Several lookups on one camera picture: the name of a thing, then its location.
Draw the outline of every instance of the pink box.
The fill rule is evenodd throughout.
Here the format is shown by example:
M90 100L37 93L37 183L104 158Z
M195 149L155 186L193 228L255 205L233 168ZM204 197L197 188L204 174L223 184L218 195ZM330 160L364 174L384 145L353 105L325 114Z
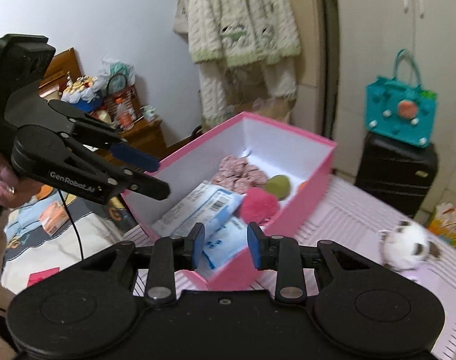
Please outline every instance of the pink box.
M243 112L165 158L158 179L170 184L171 195L158 202L126 191L123 198L141 228L152 238L159 235L150 225L160 219L202 181L211 180L227 155L248 155L250 163L269 177L289 176L292 193L268 223L266 235L292 237L326 192L336 143L309 131L263 116ZM298 186L303 181L306 185ZM246 290L260 272L253 267L248 248L237 254L209 279L192 271L186 276L201 290Z

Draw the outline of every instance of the white wall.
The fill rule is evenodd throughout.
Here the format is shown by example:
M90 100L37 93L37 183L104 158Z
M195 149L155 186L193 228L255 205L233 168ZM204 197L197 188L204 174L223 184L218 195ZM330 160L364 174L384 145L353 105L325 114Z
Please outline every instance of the white wall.
M199 81L188 44L172 32L176 0L0 0L0 37L45 35L57 52L74 47L85 74L102 57L133 64L141 101L164 120L167 145L200 124Z

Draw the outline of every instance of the bed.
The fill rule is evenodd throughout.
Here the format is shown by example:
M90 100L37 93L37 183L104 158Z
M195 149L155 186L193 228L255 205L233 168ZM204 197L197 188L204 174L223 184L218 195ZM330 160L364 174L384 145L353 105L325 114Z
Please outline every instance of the bed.
M74 195L64 196L80 234L85 258L121 241L126 232L137 226L116 198L102 206ZM24 290L37 278L45 278L80 261L78 240L69 220L52 235L38 220L39 213L56 200L61 203L58 192L53 190L44 199L10 214L5 228L7 249L1 282L14 293Z

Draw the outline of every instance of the pink paper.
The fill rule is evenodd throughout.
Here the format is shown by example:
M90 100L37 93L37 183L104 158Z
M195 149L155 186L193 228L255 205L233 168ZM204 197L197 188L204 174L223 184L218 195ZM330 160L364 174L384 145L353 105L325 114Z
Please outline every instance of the pink paper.
M50 276L53 276L54 274L58 273L60 271L60 268L52 268L52 269L47 269L46 271L41 271L41 272L35 272L34 274L30 274L28 276L28 285L27 287L33 286L34 284L37 284L38 282L49 278Z

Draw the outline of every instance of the pink pom pom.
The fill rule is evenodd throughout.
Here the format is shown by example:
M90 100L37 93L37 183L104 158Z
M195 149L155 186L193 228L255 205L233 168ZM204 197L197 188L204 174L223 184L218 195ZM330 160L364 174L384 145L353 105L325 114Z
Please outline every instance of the pink pom pom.
M260 188L250 188L241 203L240 215L245 223L266 225L278 212L280 204L275 195Z

